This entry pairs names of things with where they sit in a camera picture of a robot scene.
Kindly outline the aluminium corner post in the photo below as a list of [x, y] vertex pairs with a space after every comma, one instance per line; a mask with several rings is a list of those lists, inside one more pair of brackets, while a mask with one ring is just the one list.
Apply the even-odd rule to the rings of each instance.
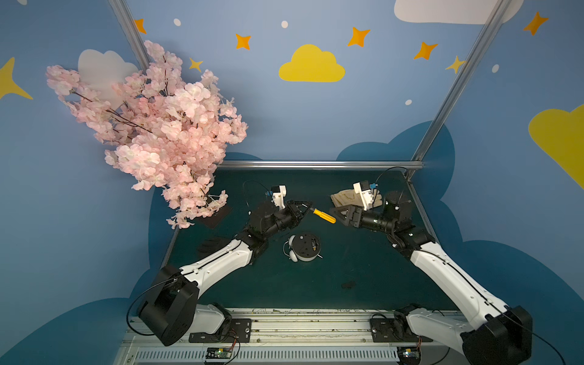
[[126, 35], [126, 39], [138, 61], [139, 68], [145, 71], [149, 67], [150, 59], [129, 6], [124, 0], [109, 0], [108, 2], [123, 29], [124, 35]]
[[427, 152], [429, 152], [430, 147], [453, 111], [454, 106], [456, 106], [468, 82], [470, 82], [480, 61], [497, 36], [504, 23], [503, 19], [512, 3], [511, 0], [500, 0], [495, 3], [485, 25], [467, 55], [466, 63], [462, 65], [462, 70], [456, 76], [446, 98], [417, 147], [412, 157], [412, 162], [423, 164]]

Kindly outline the aluminium corner post left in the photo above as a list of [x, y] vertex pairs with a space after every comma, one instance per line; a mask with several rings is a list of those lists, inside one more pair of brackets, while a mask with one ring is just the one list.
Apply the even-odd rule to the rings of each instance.
[[138, 61], [139, 68], [145, 71], [149, 67], [150, 59], [129, 6], [124, 0], [109, 0], [108, 2], [123, 29], [124, 35], [126, 35], [126, 39]]

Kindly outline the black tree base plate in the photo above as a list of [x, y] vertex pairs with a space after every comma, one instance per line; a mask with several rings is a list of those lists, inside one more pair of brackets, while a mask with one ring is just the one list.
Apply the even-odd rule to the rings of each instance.
[[207, 228], [215, 229], [232, 211], [231, 206], [224, 205], [210, 217], [198, 217], [196, 221]]

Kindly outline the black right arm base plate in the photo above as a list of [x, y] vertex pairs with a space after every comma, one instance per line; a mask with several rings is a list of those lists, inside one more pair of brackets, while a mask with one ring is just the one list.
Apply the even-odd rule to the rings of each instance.
[[415, 335], [404, 319], [388, 318], [379, 313], [370, 318], [370, 332], [376, 343], [433, 341], [427, 337]]

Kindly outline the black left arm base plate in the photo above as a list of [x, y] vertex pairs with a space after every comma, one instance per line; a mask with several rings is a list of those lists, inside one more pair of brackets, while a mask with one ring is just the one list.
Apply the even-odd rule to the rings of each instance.
[[240, 343], [249, 343], [251, 330], [251, 319], [225, 319], [219, 329], [212, 334], [191, 332], [189, 343], [227, 343], [234, 339]]

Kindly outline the white round alarm clock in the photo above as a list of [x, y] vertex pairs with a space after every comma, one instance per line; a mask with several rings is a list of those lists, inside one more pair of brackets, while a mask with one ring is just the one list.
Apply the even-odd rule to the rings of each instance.
[[315, 234], [295, 234], [283, 245], [283, 254], [292, 262], [311, 262], [321, 259], [322, 243]]

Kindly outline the right controller circuit board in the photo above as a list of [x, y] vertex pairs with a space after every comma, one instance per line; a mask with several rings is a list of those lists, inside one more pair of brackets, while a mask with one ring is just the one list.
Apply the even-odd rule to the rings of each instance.
[[401, 365], [419, 365], [421, 363], [421, 352], [414, 348], [398, 348], [398, 362]]

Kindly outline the aluminium corner post right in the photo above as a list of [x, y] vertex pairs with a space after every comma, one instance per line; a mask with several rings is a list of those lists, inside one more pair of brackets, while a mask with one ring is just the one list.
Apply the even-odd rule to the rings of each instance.
[[427, 152], [429, 152], [430, 147], [453, 111], [454, 106], [456, 106], [468, 82], [470, 82], [480, 61], [497, 36], [504, 23], [503, 19], [512, 3], [511, 0], [500, 0], [495, 3], [485, 25], [467, 55], [466, 63], [462, 65], [462, 70], [456, 76], [446, 98], [417, 147], [412, 157], [412, 162], [423, 164]]

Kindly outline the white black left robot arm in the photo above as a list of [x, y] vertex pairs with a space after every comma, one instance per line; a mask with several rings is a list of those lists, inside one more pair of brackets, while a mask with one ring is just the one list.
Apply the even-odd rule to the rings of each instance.
[[139, 296], [138, 317], [163, 345], [178, 342], [196, 321], [200, 296], [231, 272], [253, 264], [271, 237], [297, 227], [312, 211], [310, 201], [290, 201], [284, 208], [260, 205], [233, 239], [206, 240], [200, 247], [205, 258], [179, 269], [164, 266]]

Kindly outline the yellow handled screwdriver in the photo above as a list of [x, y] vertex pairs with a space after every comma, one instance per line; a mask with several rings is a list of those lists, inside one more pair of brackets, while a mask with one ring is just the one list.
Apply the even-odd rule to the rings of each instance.
[[336, 223], [336, 218], [331, 216], [330, 214], [327, 214], [327, 213], [320, 211], [316, 208], [311, 208], [310, 211], [312, 211], [313, 214], [320, 217], [322, 220], [329, 222], [330, 224]]

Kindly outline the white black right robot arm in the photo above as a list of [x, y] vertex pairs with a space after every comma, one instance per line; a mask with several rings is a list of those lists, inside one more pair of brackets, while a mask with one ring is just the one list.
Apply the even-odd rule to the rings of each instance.
[[383, 211], [366, 205], [344, 205], [329, 213], [347, 227], [386, 235], [392, 247], [421, 269], [465, 317], [456, 320], [410, 306], [401, 322], [413, 334], [432, 339], [464, 355], [470, 364], [520, 364], [532, 356], [532, 317], [522, 307], [509, 307], [458, 266], [423, 227], [414, 225], [413, 204], [397, 192], [383, 201]]

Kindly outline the grey blue sock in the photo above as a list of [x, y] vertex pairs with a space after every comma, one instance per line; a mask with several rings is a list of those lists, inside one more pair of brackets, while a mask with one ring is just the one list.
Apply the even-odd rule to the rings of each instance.
[[197, 247], [197, 254], [200, 259], [206, 258], [217, 251], [225, 248], [231, 239], [224, 238], [224, 237], [212, 237], [208, 240], [205, 240], [199, 244]]

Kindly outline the controller circuit board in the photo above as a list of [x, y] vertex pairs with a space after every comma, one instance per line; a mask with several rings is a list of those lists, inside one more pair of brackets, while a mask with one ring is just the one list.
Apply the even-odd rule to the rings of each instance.
[[419, 365], [421, 363], [421, 352], [414, 348], [398, 348], [398, 362], [401, 365]]
[[205, 363], [228, 362], [232, 358], [229, 348], [207, 348], [205, 351]]

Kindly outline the left controller circuit board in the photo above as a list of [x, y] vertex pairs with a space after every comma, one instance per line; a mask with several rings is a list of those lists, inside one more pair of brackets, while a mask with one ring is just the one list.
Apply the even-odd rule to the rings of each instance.
[[205, 363], [228, 362], [232, 358], [229, 348], [207, 348], [205, 351]]

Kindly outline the cream work glove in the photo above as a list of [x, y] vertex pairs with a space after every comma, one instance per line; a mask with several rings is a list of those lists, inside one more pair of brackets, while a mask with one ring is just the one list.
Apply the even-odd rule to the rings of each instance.
[[338, 208], [345, 205], [357, 205], [362, 207], [360, 196], [352, 189], [342, 190], [330, 196], [333, 205]]

